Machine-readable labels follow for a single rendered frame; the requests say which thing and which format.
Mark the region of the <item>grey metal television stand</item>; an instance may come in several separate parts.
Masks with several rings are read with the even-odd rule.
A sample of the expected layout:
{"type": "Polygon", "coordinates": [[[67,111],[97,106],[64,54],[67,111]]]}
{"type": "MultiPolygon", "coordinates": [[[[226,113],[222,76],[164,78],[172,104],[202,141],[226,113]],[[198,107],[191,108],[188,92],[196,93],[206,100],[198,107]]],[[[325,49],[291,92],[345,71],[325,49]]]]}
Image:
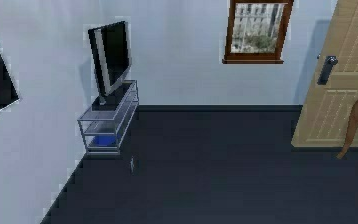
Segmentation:
{"type": "Polygon", "coordinates": [[[119,154],[123,139],[139,106],[136,80],[124,81],[108,98],[106,105],[96,99],[77,120],[88,154],[119,154]],[[93,147],[95,136],[109,135],[117,140],[112,147],[93,147]]]}

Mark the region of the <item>blue box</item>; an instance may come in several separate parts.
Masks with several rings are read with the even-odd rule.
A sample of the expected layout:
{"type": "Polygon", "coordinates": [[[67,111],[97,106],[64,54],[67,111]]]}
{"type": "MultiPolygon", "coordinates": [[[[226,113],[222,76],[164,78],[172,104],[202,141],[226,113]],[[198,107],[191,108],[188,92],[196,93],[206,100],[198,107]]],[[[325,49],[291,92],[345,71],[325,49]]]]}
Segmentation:
{"type": "Polygon", "coordinates": [[[95,136],[91,142],[91,145],[93,147],[112,147],[117,142],[116,138],[114,136],[109,135],[98,135],[95,136]]]}

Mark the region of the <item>black flat television set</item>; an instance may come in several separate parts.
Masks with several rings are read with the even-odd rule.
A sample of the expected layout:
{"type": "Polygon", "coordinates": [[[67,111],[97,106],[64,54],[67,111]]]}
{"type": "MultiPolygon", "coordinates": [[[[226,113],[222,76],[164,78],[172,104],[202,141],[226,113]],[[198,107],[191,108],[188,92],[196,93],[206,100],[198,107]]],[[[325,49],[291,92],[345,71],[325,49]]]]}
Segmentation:
{"type": "Polygon", "coordinates": [[[130,69],[127,30],[126,21],[88,30],[100,105],[106,104],[130,69]]]}

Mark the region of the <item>brown framed window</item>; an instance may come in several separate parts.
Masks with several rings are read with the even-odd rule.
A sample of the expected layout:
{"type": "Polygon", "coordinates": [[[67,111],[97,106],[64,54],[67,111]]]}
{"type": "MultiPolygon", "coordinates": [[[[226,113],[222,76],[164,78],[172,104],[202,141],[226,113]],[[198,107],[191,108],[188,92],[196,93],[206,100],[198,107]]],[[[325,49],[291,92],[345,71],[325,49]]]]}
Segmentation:
{"type": "Polygon", "coordinates": [[[283,64],[294,0],[230,0],[223,64],[283,64]]]}

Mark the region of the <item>tan wooden room door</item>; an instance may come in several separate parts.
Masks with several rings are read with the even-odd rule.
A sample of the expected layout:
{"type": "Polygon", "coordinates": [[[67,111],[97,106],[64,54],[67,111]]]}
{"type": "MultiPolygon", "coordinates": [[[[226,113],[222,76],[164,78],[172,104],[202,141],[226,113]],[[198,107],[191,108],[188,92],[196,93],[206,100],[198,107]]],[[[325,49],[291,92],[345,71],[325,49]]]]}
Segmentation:
{"type": "Polygon", "coordinates": [[[341,147],[358,99],[358,0],[338,0],[291,140],[295,147],[341,147]],[[326,85],[317,81],[327,56],[335,56],[326,85]]]}

